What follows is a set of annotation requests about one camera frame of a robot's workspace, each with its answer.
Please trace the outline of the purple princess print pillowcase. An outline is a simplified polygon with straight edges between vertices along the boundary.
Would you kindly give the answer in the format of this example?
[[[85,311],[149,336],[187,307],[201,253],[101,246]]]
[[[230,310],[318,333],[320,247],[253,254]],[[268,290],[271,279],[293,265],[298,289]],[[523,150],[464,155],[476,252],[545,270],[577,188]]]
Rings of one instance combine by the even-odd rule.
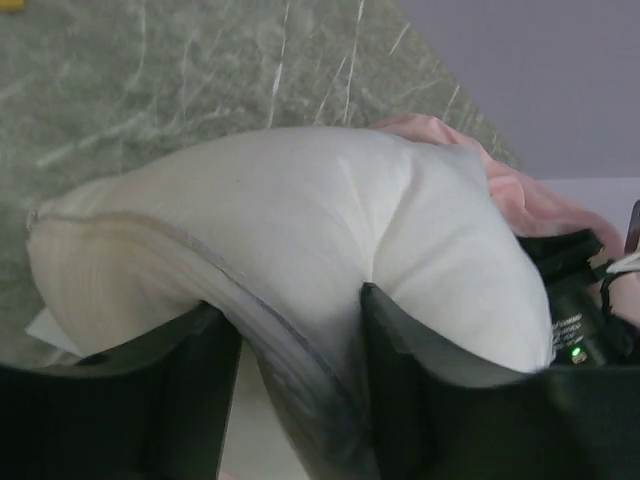
[[[493,159],[481,144],[440,119],[422,114],[401,114],[372,126],[413,142],[462,145],[481,159],[491,197],[512,230],[519,236],[548,237],[583,229],[592,230],[604,246],[604,255],[623,256],[621,235],[600,215],[554,192],[542,182]]]

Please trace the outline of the white pillow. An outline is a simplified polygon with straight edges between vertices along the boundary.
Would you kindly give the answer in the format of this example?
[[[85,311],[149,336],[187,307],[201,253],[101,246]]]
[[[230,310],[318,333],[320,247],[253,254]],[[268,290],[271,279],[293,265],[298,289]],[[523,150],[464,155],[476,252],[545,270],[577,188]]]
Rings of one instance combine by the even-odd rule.
[[[552,358],[541,277],[458,145],[370,129],[227,136],[34,208],[36,287],[84,355],[218,308],[313,479],[374,479],[359,294],[518,372]]]

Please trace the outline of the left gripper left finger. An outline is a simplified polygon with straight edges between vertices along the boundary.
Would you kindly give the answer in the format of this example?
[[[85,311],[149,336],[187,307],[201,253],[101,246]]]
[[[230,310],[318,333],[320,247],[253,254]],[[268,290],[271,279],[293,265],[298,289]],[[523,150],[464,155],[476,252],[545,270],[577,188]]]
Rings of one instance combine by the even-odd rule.
[[[73,365],[3,365],[2,477],[217,478],[241,342],[204,304]]]

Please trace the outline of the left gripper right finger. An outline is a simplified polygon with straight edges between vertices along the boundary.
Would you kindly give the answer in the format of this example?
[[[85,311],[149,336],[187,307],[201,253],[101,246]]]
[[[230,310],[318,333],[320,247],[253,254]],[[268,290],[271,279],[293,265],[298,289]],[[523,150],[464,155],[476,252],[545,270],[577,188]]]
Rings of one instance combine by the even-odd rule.
[[[360,294],[384,479],[635,479],[637,366],[523,374],[473,355],[374,284]]]

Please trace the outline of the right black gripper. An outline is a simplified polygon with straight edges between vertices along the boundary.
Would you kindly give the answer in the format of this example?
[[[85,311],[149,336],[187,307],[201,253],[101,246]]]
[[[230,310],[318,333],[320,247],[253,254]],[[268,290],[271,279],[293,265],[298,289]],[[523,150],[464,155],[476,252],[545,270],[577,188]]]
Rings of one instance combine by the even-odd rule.
[[[610,287],[621,275],[611,260],[591,260],[603,244],[590,229],[518,242],[538,269],[551,310],[553,363],[560,366],[625,365],[634,349],[627,321],[613,313]]]

